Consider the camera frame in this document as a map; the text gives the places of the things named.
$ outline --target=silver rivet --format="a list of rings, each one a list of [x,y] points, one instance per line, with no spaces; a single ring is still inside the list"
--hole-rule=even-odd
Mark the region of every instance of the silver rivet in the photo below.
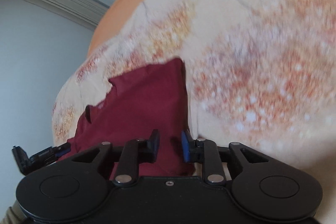
[[[167,181],[167,182],[166,182],[166,185],[167,185],[167,186],[174,186],[174,184],[175,184],[175,183],[174,183],[173,181]]]
[[[223,180],[224,180],[224,177],[218,174],[213,174],[213,175],[208,176],[208,181],[210,182],[216,183],[216,182],[222,182]]]
[[[132,180],[132,177],[129,175],[118,175],[115,177],[115,181],[119,183],[127,183]]]

